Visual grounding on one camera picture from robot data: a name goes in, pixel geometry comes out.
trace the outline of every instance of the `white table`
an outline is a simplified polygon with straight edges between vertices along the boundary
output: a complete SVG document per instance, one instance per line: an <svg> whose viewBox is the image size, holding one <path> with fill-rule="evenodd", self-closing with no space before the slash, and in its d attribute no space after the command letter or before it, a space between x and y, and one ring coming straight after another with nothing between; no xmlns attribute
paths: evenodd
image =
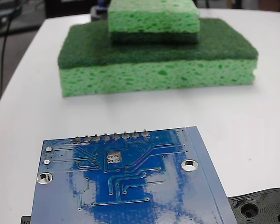
<svg viewBox="0 0 280 224"><path fill-rule="evenodd" d="M280 13L201 10L259 51L252 86L62 98L57 57L71 25L46 20L0 101L0 223L30 215L42 141L198 126L227 196L280 187Z"/></svg>

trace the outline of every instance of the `circuit board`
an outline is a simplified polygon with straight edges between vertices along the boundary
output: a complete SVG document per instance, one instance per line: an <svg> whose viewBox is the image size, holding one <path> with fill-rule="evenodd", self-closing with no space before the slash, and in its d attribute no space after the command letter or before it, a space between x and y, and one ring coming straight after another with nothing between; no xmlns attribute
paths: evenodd
<svg viewBox="0 0 280 224"><path fill-rule="evenodd" d="M236 224L196 127L45 140L31 224Z"/></svg>

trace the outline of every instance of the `stacked sponges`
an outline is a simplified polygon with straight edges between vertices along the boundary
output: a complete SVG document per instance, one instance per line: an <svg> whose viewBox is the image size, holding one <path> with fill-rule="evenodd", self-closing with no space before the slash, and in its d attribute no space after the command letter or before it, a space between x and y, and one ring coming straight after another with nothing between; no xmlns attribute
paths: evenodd
<svg viewBox="0 0 280 224"><path fill-rule="evenodd" d="M131 2L137 10L131 10ZM142 2L150 3L145 8ZM163 11L160 2L166 5ZM190 14L172 14L174 7ZM162 12L171 15L163 20L179 21L178 28L161 21ZM196 15L190 0L113 0L109 22L70 29L58 59L63 96L252 84L256 49L224 21ZM198 40L194 27L200 29L199 43L184 43Z"/></svg>

